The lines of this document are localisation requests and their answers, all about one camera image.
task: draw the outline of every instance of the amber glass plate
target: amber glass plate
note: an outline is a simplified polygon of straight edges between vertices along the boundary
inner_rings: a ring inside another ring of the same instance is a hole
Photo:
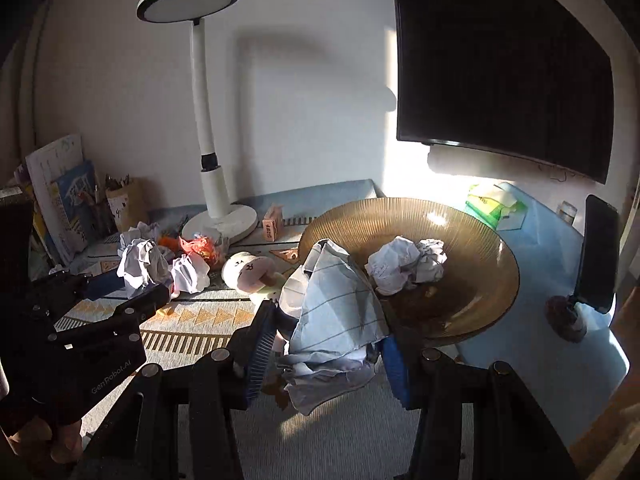
[[[398,235],[439,238],[448,258],[439,282],[381,297],[392,330],[409,329],[432,346],[452,344],[487,329],[513,304],[520,273],[508,245],[476,218],[427,200],[372,198],[331,209],[306,228],[300,261],[330,238],[364,270],[369,255]]]

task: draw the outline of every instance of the white plush toy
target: white plush toy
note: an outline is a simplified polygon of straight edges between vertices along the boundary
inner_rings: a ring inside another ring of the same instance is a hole
[[[222,267],[222,279],[230,288],[244,292],[257,307],[264,300],[280,300],[280,293],[287,281],[275,272],[275,263],[266,256],[236,253]]]

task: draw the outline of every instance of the white wall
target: white wall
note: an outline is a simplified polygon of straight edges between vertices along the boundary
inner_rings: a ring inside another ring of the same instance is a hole
[[[601,0],[559,0],[614,73],[606,186],[501,155],[395,140],[393,0],[239,0],[207,18],[216,148],[232,197],[372,178],[387,194],[459,203],[479,177],[555,209],[590,192],[622,209],[638,171],[638,53]],[[136,19],[138,0],[54,0],[37,67],[40,143],[82,134],[101,170],[147,178],[154,206],[204,201],[188,23]],[[577,219],[581,228],[582,220]]]

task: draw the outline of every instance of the red plastic wrapper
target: red plastic wrapper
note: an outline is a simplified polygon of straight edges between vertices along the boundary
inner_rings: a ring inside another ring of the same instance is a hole
[[[185,254],[197,253],[209,264],[211,269],[219,269],[226,260],[226,250],[224,245],[216,245],[209,237],[196,238],[188,242],[181,237],[180,247]]]

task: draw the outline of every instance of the television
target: television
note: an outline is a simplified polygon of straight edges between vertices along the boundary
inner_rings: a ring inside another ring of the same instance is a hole
[[[556,0],[395,0],[398,140],[607,179],[609,57]]]

